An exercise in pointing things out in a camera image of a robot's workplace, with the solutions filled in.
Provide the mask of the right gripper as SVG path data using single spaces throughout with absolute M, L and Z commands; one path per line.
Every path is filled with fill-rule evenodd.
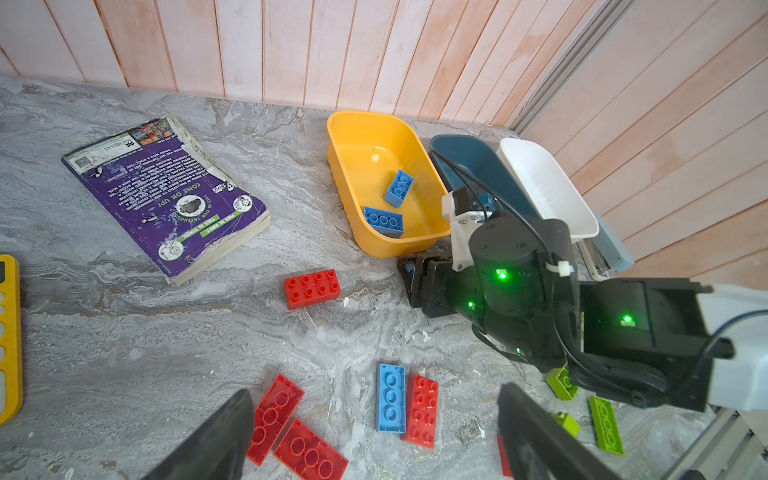
M 448 286 L 456 275 L 474 265 L 469 250 L 471 235 L 496 210 L 487 192 L 454 190 L 441 199 L 442 217 L 450 226 L 450 249 L 430 249 L 397 258 L 409 304 L 428 318 L 456 312 L 448 300 Z

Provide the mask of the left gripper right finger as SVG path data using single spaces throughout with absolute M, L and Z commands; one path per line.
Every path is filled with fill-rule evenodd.
M 618 477 L 516 384 L 501 386 L 497 405 L 502 449 L 514 479 Z

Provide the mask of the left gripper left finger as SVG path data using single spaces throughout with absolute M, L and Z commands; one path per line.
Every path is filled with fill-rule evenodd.
M 144 479 L 241 479 L 253 430 L 252 397 L 240 389 Z

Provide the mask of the red lego brick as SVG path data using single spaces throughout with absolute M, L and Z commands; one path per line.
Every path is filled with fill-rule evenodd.
M 254 430 L 246 458 L 261 467 L 293 416 L 305 392 L 279 374 L 254 411 Z
M 430 450 L 435 447 L 439 383 L 413 374 L 406 388 L 406 432 L 401 440 Z
M 299 419 L 294 419 L 274 456 L 303 480 L 341 480 L 349 460 Z
M 497 444 L 499 449 L 499 455 L 500 455 L 500 461 L 501 461 L 501 467 L 502 467 L 502 474 L 504 477 L 507 478 L 513 478 L 514 475 L 512 473 L 509 458 L 505 449 L 504 439 L 501 434 L 497 435 Z

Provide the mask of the blue lego brick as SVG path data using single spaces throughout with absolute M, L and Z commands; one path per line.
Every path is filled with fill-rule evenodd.
M 390 238 L 402 237 L 404 220 L 401 214 L 372 207 L 364 207 L 363 214 L 367 224 L 378 233 Z
M 385 201 L 395 208 L 400 208 L 404 203 L 413 182 L 414 178 L 411 175 L 404 170 L 398 170 L 385 192 Z
M 384 433 L 406 432 L 405 368 L 380 364 L 378 367 L 377 430 Z

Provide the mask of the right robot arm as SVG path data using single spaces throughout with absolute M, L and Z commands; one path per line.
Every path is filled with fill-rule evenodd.
M 452 251 L 403 256 L 410 304 L 457 314 L 506 359 L 638 408 L 767 407 L 767 295 L 686 278 L 582 281 L 565 222 L 467 189 L 443 199 Z

